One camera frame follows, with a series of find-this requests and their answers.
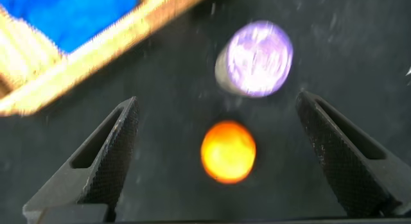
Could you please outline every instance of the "black background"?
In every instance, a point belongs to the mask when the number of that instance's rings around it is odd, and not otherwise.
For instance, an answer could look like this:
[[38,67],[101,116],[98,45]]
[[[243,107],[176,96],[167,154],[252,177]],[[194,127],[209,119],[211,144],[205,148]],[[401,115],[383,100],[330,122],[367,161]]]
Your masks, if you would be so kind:
[[[211,13],[215,3],[216,10]],[[141,107],[118,220],[267,220],[344,216],[294,109],[304,87],[411,164],[411,0],[207,0],[31,117],[0,119],[0,217],[22,206],[120,102]],[[218,88],[214,62],[235,31],[270,20],[294,46],[277,93]],[[199,147],[235,116],[258,144],[242,183],[217,184]]]

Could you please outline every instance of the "glowing ball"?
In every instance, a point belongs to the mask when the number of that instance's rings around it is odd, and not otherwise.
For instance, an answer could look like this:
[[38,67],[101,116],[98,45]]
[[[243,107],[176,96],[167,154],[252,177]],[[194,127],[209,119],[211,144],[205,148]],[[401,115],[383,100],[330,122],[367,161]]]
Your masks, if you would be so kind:
[[235,184],[246,178],[255,158],[256,143],[250,132],[234,121],[214,125],[201,146],[205,171],[223,184]]

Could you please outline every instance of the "wooden frame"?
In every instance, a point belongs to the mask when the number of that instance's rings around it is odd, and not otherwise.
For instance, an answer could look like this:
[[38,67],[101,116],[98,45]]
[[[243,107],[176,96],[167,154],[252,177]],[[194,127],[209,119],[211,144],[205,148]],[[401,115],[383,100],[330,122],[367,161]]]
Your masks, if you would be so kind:
[[112,26],[0,99],[0,116],[30,115],[201,0],[143,0]]

